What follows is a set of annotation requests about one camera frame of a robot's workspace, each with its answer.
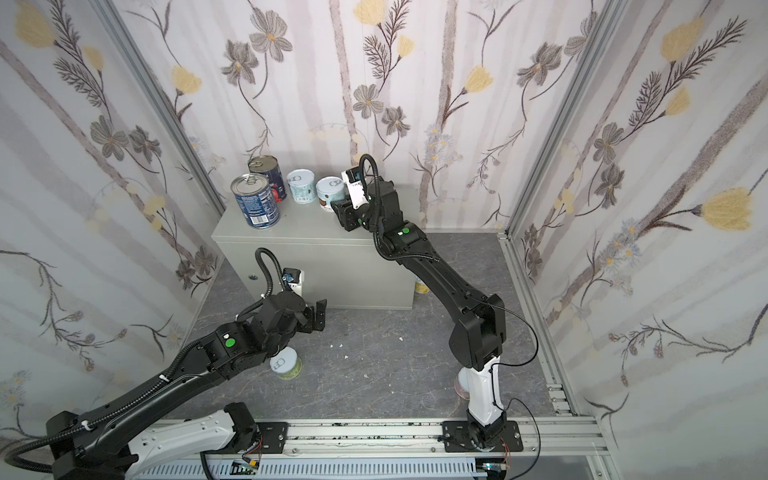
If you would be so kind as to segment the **pale blue label can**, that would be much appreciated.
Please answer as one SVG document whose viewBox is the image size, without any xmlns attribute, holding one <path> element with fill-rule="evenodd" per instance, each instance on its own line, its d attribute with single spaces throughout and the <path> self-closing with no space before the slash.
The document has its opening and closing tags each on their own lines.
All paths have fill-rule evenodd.
<svg viewBox="0 0 768 480">
<path fill-rule="evenodd" d="M 332 203 L 346 198 L 346 186 L 340 177 L 327 176 L 317 181 L 316 193 L 321 208 L 332 213 Z"/>
</svg>

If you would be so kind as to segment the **green label can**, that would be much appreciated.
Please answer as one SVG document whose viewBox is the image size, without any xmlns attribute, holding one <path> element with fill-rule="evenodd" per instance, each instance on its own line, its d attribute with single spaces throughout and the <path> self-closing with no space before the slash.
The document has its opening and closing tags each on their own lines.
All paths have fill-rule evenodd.
<svg viewBox="0 0 768 480">
<path fill-rule="evenodd" d="M 269 359 L 270 369 L 282 380 L 296 378 L 303 368 L 298 352 L 292 347 L 285 347 Z"/>
</svg>

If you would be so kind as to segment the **light blue label can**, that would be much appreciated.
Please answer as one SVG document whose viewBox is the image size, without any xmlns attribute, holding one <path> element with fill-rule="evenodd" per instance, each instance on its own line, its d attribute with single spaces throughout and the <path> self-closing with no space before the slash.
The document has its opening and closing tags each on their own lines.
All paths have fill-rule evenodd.
<svg viewBox="0 0 768 480">
<path fill-rule="evenodd" d="M 287 183 L 297 204 L 311 204 L 317 200 L 315 174 L 309 169 L 295 169 L 287 175 Z"/>
</svg>

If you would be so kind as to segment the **blue nutrition label can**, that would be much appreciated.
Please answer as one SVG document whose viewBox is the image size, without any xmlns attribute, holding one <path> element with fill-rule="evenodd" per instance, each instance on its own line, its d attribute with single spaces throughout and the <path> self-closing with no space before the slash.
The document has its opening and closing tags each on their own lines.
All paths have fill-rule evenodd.
<svg viewBox="0 0 768 480">
<path fill-rule="evenodd" d="M 255 229 L 268 229 L 280 220 L 269 179 L 259 173 L 241 175 L 231 183 L 234 195 L 247 223 Z"/>
</svg>

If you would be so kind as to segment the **dark blue tomato can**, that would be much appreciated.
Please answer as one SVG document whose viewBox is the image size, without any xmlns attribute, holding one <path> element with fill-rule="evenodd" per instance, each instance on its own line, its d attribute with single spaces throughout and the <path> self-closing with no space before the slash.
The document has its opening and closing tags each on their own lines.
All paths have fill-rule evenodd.
<svg viewBox="0 0 768 480">
<path fill-rule="evenodd" d="M 253 156 L 248 160 L 248 169 L 251 173 L 258 173 L 266 176 L 277 203 L 281 203 L 287 197 L 283 176 L 280 170 L 279 162 L 272 155 Z"/>
</svg>

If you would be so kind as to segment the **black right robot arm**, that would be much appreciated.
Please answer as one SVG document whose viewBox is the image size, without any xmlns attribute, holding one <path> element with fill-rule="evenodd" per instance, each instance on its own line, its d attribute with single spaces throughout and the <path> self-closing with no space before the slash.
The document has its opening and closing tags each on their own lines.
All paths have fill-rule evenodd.
<svg viewBox="0 0 768 480">
<path fill-rule="evenodd" d="M 342 179 L 347 194 L 331 202 L 341 226 L 370 232 L 379 255 L 415 274 L 453 320 L 449 347 L 466 371 L 470 444 L 490 448 L 507 421 L 500 405 L 499 380 L 493 372 L 507 338 L 503 301 L 465 281 L 438 254 L 426 233 L 405 219 L 391 182 L 377 178 L 364 184 L 346 175 Z"/>
</svg>

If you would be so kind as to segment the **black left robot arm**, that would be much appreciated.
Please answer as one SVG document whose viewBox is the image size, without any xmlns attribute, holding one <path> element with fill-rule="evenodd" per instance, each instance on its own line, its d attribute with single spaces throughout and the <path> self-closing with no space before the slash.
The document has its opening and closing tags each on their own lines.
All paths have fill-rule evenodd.
<svg viewBox="0 0 768 480">
<path fill-rule="evenodd" d="M 168 367 L 128 393 L 83 414 L 57 414 L 46 424 L 54 478 L 128 479 L 192 453 L 246 449 L 258 427 L 242 402 L 172 429 L 155 424 L 276 357 L 296 334 L 323 330 L 326 308 L 325 300 L 309 305 L 293 291 L 270 295 L 183 347 Z"/>
</svg>

